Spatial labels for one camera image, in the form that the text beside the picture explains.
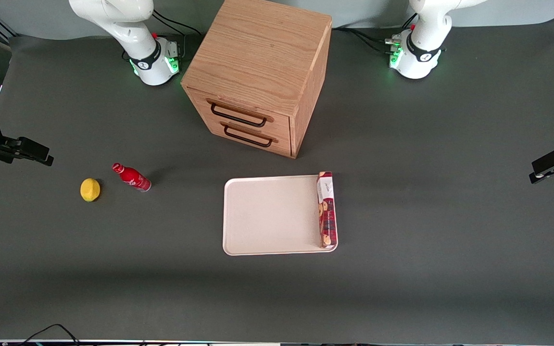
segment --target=red packaging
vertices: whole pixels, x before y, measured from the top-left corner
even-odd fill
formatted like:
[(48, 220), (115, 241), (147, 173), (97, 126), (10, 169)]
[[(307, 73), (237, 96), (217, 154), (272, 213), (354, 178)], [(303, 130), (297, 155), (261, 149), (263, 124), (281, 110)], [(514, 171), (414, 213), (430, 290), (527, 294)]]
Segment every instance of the red packaging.
[(120, 163), (113, 165), (113, 171), (119, 175), (121, 180), (136, 190), (147, 192), (151, 188), (151, 181), (140, 174), (136, 169), (125, 167)]
[(331, 249), (337, 246), (337, 218), (335, 216), (332, 172), (321, 172), (317, 176), (317, 202), (319, 205), (320, 246), (323, 249)]

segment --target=drawer handle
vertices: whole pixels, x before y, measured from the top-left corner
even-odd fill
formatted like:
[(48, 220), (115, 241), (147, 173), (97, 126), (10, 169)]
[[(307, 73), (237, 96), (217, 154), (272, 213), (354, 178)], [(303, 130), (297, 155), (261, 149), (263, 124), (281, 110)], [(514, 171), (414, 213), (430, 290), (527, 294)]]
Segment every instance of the drawer handle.
[(217, 105), (215, 105), (215, 102), (211, 102), (211, 112), (213, 112), (213, 114), (215, 114), (215, 115), (223, 116), (226, 119), (230, 119), (230, 120), (233, 120), (233, 121), (238, 121), (239, 123), (243, 123), (245, 125), (250, 125), (250, 126), (253, 126), (253, 127), (262, 127), (262, 126), (264, 126), (264, 124), (266, 124), (266, 118), (262, 118), (262, 121), (260, 121), (259, 123), (254, 123), (253, 121), (244, 120), (244, 119), (241, 119), (241, 118), (237, 118), (236, 116), (228, 115), (224, 112), (216, 111), (215, 110), (216, 106)]
[(251, 143), (253, 145), (257, 145), (258, 147), (263, 147), (263, 148), (268, 148), (268, 147), (271, 146), (271, 144), (273, 144), (273, 139), (272, 138), (264, 138), (264, 139), (268, 140), (268, 143), (264, 144), (264, 143), (256, 142), (255, 140), (244, 138), (243, 136), (231, 134), (231, 133), (228, 132), (228, 129), (230, 127), (226, 124), (222, 124), (222, 125), (224, 125), (224, 133), (226, 134), (226, 136), (231, 136), (232, 138), (236, 138), (238, 140), (242, 140), (243, 142), (248, 142), (248, 143)]

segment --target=yellow lemon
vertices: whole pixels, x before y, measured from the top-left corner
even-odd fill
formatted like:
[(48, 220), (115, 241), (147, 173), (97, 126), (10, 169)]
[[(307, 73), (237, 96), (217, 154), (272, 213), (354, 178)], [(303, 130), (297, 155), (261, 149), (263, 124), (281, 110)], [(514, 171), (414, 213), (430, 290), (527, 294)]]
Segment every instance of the yellow lemon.
[(93, 202), (100, 195), (100, 184), (97, 180), (87, 178), (81, 184), (81, 196), (87, 202)]

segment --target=dark gray tablecloth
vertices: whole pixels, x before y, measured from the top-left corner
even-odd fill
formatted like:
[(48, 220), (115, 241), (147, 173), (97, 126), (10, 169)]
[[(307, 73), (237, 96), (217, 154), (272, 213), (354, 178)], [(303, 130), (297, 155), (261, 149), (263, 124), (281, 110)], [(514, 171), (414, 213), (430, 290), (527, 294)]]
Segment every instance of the dark gray tablecloth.
[[(554, 345), (554, 179), (528, 179), (554, 149), (554, 21), (445, 45), (412, 81), (334, 33), (290, 160), (209, 134), (180, 76), (143, 85), (112, 39), (13, 40), (0, 125), (55, 164), (0, 162), (0, 339), (59, 322), (80, 339)], [(335, 252), (222, 251), (228, 179), (323, 170)]]

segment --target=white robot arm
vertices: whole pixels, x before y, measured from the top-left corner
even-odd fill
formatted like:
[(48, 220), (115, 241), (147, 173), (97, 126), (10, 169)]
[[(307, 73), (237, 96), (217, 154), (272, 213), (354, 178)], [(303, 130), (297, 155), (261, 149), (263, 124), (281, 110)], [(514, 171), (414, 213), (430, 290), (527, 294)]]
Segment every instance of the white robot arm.
[(440, 46), (453, 26), (452, 18), (446, 13), (485, 1), (409, 0), (410, 6), (418, 13), (418, 22), (414, 30), (405, 29), (386, 40), (393, 51), (390, 67), (411, 79), (427, 76), (437, 66)]
[(154, 38), (142, 22), (151, 17), (152, 0), (70, 0), (70, 6), (119, 41), (145, 84), (162, 85), (178, 73), (176, 42)]

